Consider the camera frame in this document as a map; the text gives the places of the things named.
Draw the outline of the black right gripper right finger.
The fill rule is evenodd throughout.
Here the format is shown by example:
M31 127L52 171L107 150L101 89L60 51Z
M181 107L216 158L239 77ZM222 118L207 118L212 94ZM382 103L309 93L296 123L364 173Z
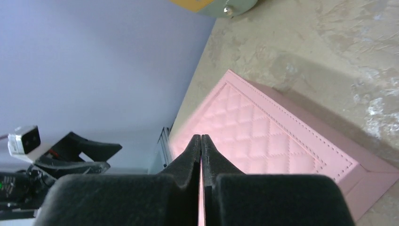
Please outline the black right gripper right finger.
M201 137L207 226L352 226L336 183L312 174L245 174Z

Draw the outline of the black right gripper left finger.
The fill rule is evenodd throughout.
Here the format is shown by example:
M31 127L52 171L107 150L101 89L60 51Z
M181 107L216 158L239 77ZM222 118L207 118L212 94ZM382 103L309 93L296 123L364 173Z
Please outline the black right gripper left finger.
M67 175L50 189L37 226L196 226L201 136L155 175Z

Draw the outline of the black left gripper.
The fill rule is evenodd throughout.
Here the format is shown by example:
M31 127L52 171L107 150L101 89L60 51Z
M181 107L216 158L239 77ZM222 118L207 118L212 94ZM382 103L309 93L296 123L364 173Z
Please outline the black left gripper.
M51 147L56 159L42 156L27 170L0 173L0 211L38 210L57 179L70 174L102 174L111 167L105 161L121 149L120 144L68 133ZM83 161L81 153L93 161Z

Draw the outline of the pink jewelry box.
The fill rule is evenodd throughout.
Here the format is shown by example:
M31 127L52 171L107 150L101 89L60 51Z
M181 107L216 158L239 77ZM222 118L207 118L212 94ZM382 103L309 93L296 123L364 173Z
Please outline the pink jewelry box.
M358 220L399 178L397 168L276 90L228 70L170 141L173 158L195 134L249 174L321 174Z

